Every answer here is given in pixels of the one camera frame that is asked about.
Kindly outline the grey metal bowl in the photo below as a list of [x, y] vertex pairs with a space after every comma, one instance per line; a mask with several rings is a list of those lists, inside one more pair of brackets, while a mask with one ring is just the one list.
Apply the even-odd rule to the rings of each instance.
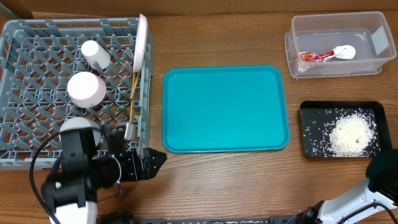
[[101, 139], [100, 127], [92, 120], [82, 118], [82, 117], [74, 117], [66, 120], [61, 128], [59, 133], [61, 134], [64, 131], [71, 131], [76, 129], [83, 129], [83, 128], [92, 128], [93, 135], [95, 139], [95, 145], [98, 146]]

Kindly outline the small white bowl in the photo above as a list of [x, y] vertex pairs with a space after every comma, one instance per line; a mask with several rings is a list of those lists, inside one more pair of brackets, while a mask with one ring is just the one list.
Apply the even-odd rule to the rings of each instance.
[[106, 94], [105, 82], [91, 72], [78, 72], [67, 83], [71, 101], [80, 108], [89, 108], [102, 102]]

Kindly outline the large white dinner plate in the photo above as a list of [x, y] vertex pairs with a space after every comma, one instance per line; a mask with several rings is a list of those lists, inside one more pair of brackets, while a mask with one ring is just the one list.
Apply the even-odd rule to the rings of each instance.
[[139, 15], [139, 22], [137, 27], [136, 43], [134, 47], [134, 60], [133, 60], [133, 72], [140, 72], [144, 63], [145, 52], [146, 52], [146, 40], [147, 40], [148, 23], [147, 18], [143, 14]]

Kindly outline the white cup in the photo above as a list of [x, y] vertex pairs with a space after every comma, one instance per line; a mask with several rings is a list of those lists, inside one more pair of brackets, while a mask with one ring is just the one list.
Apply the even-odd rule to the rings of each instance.
[[102, 70], [107, 68], [111, 62], [109, 53], [94, 40], [87, 40], [84, 42], [81, 46], [81, 52], [89, 66], [93, 69], [96, 68], [95, 62], [98, 63]]

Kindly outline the red snack wrapper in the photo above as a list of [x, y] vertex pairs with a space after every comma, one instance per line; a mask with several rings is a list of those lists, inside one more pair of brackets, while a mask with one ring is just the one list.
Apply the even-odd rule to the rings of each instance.
[[300, 58], [303, 61], [303, 63], [299, 62], [297, 67], [298, 71], [304, 72], [310, 68], [315, 67], [314, 65], [307, 65], [305, 62], [324, 62], [327, 61], [335, 56], [334, 50], [331, 50], [329, 52], [325, 52], [322, 54], [316, 54], [314, 52], [300, 52]]

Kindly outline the white tissue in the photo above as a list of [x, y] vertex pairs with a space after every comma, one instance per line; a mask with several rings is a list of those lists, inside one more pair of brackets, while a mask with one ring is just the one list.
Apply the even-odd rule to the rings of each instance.
[[342, 60], [352, 60], [356, 55], [356, 49], [351, 45], [337, 46], [333, 49], [334, 57]]

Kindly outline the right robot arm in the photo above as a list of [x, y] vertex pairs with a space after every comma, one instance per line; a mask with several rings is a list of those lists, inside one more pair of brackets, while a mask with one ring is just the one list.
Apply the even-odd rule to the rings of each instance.
[[379, 152], [359, 185], [337, 198], [318, 202], [294, 215], [288, 223], [356, 223], [385, 210], [396, 224], [397, 150]]

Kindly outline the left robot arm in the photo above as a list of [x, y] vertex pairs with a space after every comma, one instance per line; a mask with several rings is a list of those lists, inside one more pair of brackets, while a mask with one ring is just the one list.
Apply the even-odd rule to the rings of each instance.
[[109, 154], [95, 158], [94, 128], [62, 131], [62, 155], [42, 185], [44, 207], [53, 223], [96, 223], [98, 189], [155, 177], [165, 153], [150, 147], [129, 151], [125, 126], [102, 126]]

